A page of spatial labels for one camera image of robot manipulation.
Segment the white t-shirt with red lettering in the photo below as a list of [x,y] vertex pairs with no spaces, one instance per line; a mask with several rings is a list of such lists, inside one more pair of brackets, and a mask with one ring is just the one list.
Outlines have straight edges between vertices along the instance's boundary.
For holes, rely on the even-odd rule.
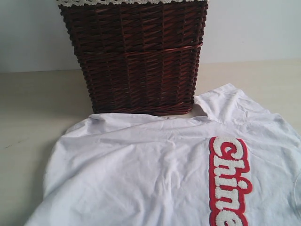
[[29,226],[298,226],[301,137],[231,84],[197,116],[92,114],[55,144]]

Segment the dark brown wicker basket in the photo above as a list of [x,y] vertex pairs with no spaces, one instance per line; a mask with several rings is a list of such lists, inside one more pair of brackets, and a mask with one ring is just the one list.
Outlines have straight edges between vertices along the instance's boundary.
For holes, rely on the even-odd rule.
[[94,113],[192,109],[206,0],[58,7]]

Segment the grey fabric liner lace trim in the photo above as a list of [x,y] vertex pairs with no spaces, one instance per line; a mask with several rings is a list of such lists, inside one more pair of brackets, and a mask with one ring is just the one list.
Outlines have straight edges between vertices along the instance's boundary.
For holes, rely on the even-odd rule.
[[172,2],[194,2],[194,0],[56,0],[58,6],[71,7],[71,6],[95,6],[97,4],[101,5],[120,5],[120,4],[169,4]]

